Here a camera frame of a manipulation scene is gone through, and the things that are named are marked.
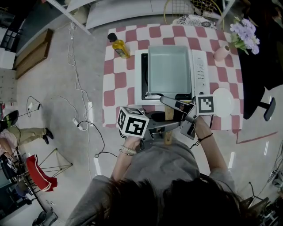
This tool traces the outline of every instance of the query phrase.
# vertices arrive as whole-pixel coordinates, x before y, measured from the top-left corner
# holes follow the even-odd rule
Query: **bracelet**
[[[213,133],[211,133],[210,135],[208,135],[208,136],[206,136],[206,137],[204,137],[204,138],[202,138],[202,139],[198,139],[198,141],[199,141],[199,142],[202,142],[204,139],[209,138],[209,137],[211,137],[212,135],[213,135]]]
[[[127,147],[125,147],[124,145],[122,145],[121,150],[123,150],[123,151],[125,151],[126,153],[131,154],[131,155],[134,155],[134,154],[137,153],[135,150],[130,149],[130,148],[127,148]]]
[[[134,155],[134,154],[124,153],[124,152],[122,152],[121,149],[120,149],[119,151],[120,151],[120,153],[122,153],[122,154],[124,154],[124,155],[126,155],[126,156],[133,156],[133,155]]]

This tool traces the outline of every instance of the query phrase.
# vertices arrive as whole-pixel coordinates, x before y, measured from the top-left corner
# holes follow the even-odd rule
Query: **purple flowers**
[[[260,40],[255,36],[256,27],[248,19],[240,20],[235,17],[230,30],[232,31],[231,42],[236,48],[244,50],[247,54],[247,49],[250,49],[253,54],[259,53]]]

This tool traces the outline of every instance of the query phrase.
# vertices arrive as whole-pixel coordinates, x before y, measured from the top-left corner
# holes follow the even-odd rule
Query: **pants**
[[[45,128],[19,129],[21,131],[19,132],[16,126],[11,126],[7,130],[15,135],[19,142],[19,145],[29,143],[37,138],[42,138],[43,135],[46,134]]]

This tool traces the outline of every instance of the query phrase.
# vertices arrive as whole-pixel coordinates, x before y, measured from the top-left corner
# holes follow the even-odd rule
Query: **light blue tray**
[[[148,88],[150,93],[170,98],[191,93],[188,47],[149,46]]]

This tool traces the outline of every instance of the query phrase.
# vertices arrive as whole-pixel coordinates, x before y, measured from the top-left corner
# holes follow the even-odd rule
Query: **red and white checkered tablecloth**
[[[242,129],[244,95],[240,60],[236,49],[231,49],[225,60],[216,62],[213,52],[230,42],[230,34],[220,30],[194,26],[148,24],[110,29],[130,49],[131,57],[122,59],[107,42],[103,76],[103,126],[116,127],[120,106],[134,104],[134,54],[149,45],[185,45],[206,51],[210,93],[222,87],[230,90],[235,100],[232,114],[225,118],[214,116],[213,130]],[[163,105],[143,106],[148,112],[164,110]]]

